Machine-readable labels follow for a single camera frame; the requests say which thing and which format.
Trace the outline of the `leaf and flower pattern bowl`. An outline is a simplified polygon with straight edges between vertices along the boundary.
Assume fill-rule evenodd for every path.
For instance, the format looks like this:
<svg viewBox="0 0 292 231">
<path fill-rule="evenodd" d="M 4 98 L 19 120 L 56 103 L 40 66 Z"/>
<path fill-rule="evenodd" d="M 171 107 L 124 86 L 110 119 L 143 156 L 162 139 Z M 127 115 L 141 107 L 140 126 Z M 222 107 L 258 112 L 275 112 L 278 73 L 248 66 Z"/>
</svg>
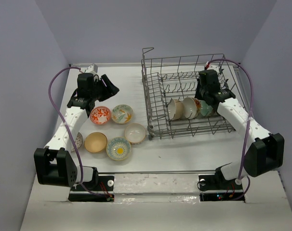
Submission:
<svg viewBox="0 0 292 231">
<path fill-rule="evenodd" d="M 133 109 L 126 104 L 115 106 L 112 111 L 112 120 L 117 124 L 126 124 L 133 117 Z"/>
</svg>

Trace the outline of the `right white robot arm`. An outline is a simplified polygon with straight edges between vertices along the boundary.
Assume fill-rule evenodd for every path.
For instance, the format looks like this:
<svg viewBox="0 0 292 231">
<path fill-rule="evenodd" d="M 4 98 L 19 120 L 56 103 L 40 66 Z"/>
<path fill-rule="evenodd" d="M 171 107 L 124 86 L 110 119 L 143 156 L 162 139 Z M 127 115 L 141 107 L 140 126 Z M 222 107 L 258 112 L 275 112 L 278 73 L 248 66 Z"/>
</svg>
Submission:
<svg viewBox="0 0 292 231">
<path fill-rule="evenodd" d="M 228 88 L 221 88 L 217 71 L 199 72 L 196 96 L 226 119 L 244 138 L 239 161 L 218 167 L 214 174 L 217 188 L 226 188 L 232 180 L 257 177 L 283 164 L 284 138 L 262 127 L 240 104 Z"/>
</svg>

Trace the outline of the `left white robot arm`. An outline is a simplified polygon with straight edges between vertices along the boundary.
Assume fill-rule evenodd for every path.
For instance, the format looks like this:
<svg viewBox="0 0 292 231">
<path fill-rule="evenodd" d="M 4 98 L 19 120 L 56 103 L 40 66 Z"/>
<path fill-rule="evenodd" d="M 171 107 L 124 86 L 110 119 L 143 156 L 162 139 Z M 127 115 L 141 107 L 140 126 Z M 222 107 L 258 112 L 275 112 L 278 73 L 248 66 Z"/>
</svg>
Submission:
<svg viewBox="0 0 292 231">
<path fill-rule="evenodd" d="M 75 164 L 71 150 L 76 149 L 75 139 L 82 125 L 88 120 L 95 102 L 105 101 L 119 91 L 107 75 L 81 73 L 77 78 L 77 88 L 73 91 L 64 114 L 59 117 L 62 122 L 55 134 L 44 148 L 34 152 L 36 174 L 39 184 L 73 187 L 81 184 L 87 190 L 98 186 L 98 177 L 85 174 L 81 157 L 77 154 Z"/>
</svg>

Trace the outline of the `orange coral pattern bowl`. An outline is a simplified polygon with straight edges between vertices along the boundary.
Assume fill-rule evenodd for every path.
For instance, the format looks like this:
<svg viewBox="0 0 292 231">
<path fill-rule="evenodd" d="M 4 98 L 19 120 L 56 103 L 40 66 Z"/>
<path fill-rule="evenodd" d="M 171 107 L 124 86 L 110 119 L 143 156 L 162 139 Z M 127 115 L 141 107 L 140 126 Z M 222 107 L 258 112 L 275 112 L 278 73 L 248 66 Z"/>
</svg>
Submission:
<svg viewBox="0 0 292 231">
<path fill-rule="evenodd" d="M 91 111 L 89 118 L 94 124 L 103 125 L 111 119 L 111 111 L 105 106 L 98 106 Z"/>
</svg>

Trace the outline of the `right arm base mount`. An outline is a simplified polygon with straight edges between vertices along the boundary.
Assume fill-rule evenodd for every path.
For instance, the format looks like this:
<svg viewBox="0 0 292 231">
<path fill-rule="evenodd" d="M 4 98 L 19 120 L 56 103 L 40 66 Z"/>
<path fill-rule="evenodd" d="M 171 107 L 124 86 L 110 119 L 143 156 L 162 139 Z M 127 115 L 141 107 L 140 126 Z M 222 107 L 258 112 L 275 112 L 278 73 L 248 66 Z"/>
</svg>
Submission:
<svg viewBox="0 0 292 231">
<path fill-rule="evenodd" d="M 248 173 L 240 162 L 232 162 L 218 167 L 212 175 L 200 175 L 197 188 L 202 201 L 244 201 L 247 189 L 242 179 Z"/>
</svg>

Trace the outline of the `small patterned bowl under arm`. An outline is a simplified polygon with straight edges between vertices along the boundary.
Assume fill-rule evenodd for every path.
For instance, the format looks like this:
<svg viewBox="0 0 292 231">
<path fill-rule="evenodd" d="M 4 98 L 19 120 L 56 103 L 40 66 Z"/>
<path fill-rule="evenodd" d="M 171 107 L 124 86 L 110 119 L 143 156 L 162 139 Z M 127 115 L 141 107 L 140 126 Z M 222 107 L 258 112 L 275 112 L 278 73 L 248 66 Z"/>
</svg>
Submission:
<svg viewBox="0 0 292 231">
<path fill-rule="evenodd" d="M 79 132 L 77 134 L 77 137 L 75 139 L 75 146 L 77 149 L 79 149 L 81 147 L 81 145 L 83 144 L 83 136 L 82 134 Z"/>
</svg>

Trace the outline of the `mint green bowl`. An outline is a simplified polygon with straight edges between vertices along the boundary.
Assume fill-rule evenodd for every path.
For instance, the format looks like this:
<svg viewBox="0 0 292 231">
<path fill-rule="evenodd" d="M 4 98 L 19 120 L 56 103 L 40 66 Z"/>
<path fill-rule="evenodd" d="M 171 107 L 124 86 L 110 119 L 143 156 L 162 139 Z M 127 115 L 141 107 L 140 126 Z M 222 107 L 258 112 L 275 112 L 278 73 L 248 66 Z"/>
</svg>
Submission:
<svg viewBox="0 0 292 231">
<path fill-rule="evenodd" d="M 208 105 L 204 100 L 200 100 L 199 102 L 201 105 L 200 114 L 202 117 L 210 117 L 215 113 L 214 109 L 210 105 Z"/>
</svg>

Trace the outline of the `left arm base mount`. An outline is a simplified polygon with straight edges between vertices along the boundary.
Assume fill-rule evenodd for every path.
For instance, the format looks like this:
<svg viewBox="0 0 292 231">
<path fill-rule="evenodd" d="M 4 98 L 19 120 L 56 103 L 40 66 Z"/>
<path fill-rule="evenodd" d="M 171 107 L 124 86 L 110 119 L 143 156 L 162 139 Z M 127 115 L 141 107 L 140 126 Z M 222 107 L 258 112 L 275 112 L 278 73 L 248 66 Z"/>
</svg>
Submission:
<svg viewBox="0 0 292 231">
<path fill-rule="evenodd" d="M 95 167 L 83 167 L 83 186 L 73 186 L 68 195 L 70 202 L 114 202 L 115 177 L 99 174 Z"/>
</svg>

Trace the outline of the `plain white bowl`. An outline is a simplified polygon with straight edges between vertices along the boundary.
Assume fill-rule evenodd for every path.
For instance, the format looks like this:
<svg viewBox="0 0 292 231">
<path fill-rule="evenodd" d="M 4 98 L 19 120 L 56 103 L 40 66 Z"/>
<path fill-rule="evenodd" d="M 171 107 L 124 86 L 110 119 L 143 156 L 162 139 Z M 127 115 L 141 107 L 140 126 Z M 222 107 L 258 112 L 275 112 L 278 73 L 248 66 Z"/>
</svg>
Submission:
<svg viewBox="0 0 292 231">
<path fill-rule="evenodd" d="M 200 101 L 196 98 L 192 97 L 186 97 L 182 101 L 182 104 L 184 106 L 184 112 L 183 115 L 187 119 L 193 119 L 196 118 L 201 109 Z"/>
</svg>

